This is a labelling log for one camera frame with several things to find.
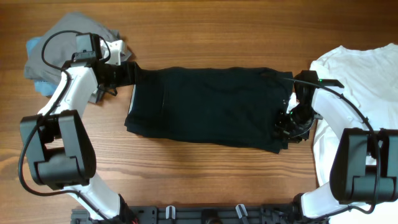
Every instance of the black cloth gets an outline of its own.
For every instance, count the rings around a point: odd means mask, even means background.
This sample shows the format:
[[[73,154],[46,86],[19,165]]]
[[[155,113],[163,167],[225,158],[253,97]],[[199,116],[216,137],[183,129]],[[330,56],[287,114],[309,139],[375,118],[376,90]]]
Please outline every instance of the black cloth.
[[[127,130],[148,138],[255,147],[278,153],[287,142],[274,139],[276,117],[285,111],[292,78],[269,68],[163,70],[136,68]]]

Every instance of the brown surface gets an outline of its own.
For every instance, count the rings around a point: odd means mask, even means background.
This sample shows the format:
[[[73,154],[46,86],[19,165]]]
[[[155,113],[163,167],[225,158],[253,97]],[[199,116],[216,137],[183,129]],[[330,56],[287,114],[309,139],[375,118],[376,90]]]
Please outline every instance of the brown surface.
[[[85,2],[0,4],[0,223],[68,223],[78,206],[68,196],[29,195],[17,179],[19,121],[48,101],[23,78],[25,43],[66,12],[119,29],[146,69],[265,66],[298,73],[339,45],[371,49],[398,37],[396,1]],[[141,138],[123,126],[131,91],[88,105],[83,118],[99,174],[130,205],[282,203],[316,188],[312,140],[275,155]]]

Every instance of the white fabric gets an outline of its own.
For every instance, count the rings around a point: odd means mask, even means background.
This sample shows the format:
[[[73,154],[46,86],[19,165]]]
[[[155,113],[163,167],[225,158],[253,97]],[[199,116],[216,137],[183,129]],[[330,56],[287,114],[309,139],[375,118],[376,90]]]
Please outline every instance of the white fabric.
[[[389,44],[374,50],[348,50],[340,46],[312,62],[319,78],[337,79],[344,95],[369,118],[375,130],[398,129],[398,45]],[[318,121],[313,153],[319,184],[329,181],[339,140],[324,120]],[[368,159],[367,164],[374,164]],[[365,215],[345,212],[331,218],[331,223],[387,223],[395,220],[398,202],[383,203]]]

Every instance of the blue fabric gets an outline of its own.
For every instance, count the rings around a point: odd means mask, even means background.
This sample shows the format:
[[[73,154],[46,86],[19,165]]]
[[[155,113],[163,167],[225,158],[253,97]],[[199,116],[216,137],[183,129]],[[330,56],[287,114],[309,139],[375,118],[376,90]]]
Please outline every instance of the blue fabric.
[[[30,56],[32,49],[39,43],[41,37],[34,37],[26,42],[27,56]],[[45,80],[34,80],[35,91],[41,93],[43,96],[52,96],[57,89],[57,85],[49,83]]]

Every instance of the black cord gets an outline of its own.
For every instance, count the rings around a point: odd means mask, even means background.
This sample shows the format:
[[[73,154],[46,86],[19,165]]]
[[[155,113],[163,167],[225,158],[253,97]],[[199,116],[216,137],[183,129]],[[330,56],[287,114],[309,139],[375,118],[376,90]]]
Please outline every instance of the black cord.
[[[100,60],[100,62],[105,63],[105,62],[107,62],[108,60],[111,59],[111,49],[109,49],[109,46],[108,46],[108,44],[106,43],[105,39],[104,39],[102,36],[100,36],[100,38],[104,41],[104,43],[105,43],[105,45],[106,45],[106,48],[108,49],[108,53],[109,53],[108,56],[107,56],[106,58],[103,58],[103,59]]]
[[[321,89],[324,89],[326,91],[329,91],[329,92],[333,93],[334,95],[338,96],[340,99],[345,101],[350,107],[352,107],[352,109],[354,109],[354,111],[362,119],[363,123],[366,125],[366,127],[368,127],[369,132],[371,133],[372,142],[373,142],[374,148],[376,150],[376,181],[374,183],[374,192],[373,192],[374,197],[373,197],[373,201],[372,201],[372,204],[371,204],[371,207],[369,208],[369,210],[364,210],[363,208],[360,208],[358,206],[348,205],[346,208],[343,208],[343,209],[338,210],[338,211],[333,212],[333,213],[329,213],[329,214],[323,215],[321,217],[315,218],[315,219],[310,220],[310,221],[311,222],[319,222],[319,221],[323,220],[324,218],[328,218],[330,216],[337,215],[337,214],[346,212],[346,211],[351,210],[351,209],[356,209],[356,210],[358,210],[360,212],[363,212],[365,214],[372,213],[374,211],[374,208],[376,207],[377,198],[379,196],[379,181],[380,181],[380,169],[381,169],[380,168],[380,156],[381,155],[380,155],[380,147],[379,147],[379,144],[377,142],[376,133],[374,132],[372,126],[369,124],[368,118],[366,118],[360,112],[360,110],[354,104],[352,104],[352,102],[350,102],[350,100],[345,98],[343,96],[343,94],[339,94],[335,90],[332,90],[332,89],[327,88],[325,86],[317,85],[317,84],[314,84],[314,83],[310,83],[310,82],[306,82],[306,81],[302,81],[302,80],[295,80],[294,78],[284,78],[284,77],[278,77],[278,76],[267,76],[267,77],[269,77],[269,78],[278,78],[278,79],[288,80],[288,81],[292,81],[292,82],[303,83],[303,84],[314,86],[314,87],[317,87],[317,88],[321,88]]]
[[[101,218],[103,218],[104,220],[106,220],[107,222],[109,222],[109,220],[106,218],[105,215],[103,215],[98,209],[95,208],[95,206],[93,204],[91,204],[80,192],[76,191],[76,190],[63,190],[63,191],[57,191],[57,192],[50,192],[50,193],[43,193],[43,192],[37,192],[33,189],[31,189],[24,178],[24,173],[22,171],[22,166],[24,164],[24,158],[25,158],[25,154],[27,151],[27,148],[33,138],[33,135],[36,133],[36,131],[38,130],[39,127],[41,127],[41,125],[43,125],[44,121],[48,118],[48,116],[50,116],[51,112],[58,106],[59,102],[61,101],[62,97],[64,96],[65,92],[68,90],[69,85],[70,85],[70,74],[64,69],[64,68],[60,68],[58,66],[52,65],[50,63],[48,63],[45,58],[44,58],[44,52],[45,52],[45,47],[47,46],[47,44],[50,42],[50,40],[52,38],[54,38],[56,35],[59,34],[64,34],[64,33],[75,33],[75,34],[81,34],[81,32],[78,31],[74,31],[74,30],[63,30],[60,32],[57,32],[53,35],[51,35],[45,42],[42,48],[42,60],[44,62],[44,64],[48,65],[49,67],[55,68],[57,70],[60,70],[61,72],[65,73],[67,76],[67,82],[65,84],[65,86],[63,87],[61,94],[58,96],[58,98],[55,100],[54,104],[51,106],[51,108],[44,114],[43,118],[34,126],[34,128],[32,129],[32,131],[30,132],[30,134],[28,135],[26,142],[24,144],[24,147],[22,148],[22,152],[21,152],[21,156],[19,157],[19,162],[18,162],[18,178],[19,178],[19,182],[21,183],[21,185],[23,186],[23,188],[28,191],[31,194],[37,195],[37,196],[41,196],[41,197],[48,197],[48,196],[54,196],[54,195],[61,195],[61,194],[75,194],[78,198],[81,198],[82,201],[84,201],[92,210],[94,210]]]

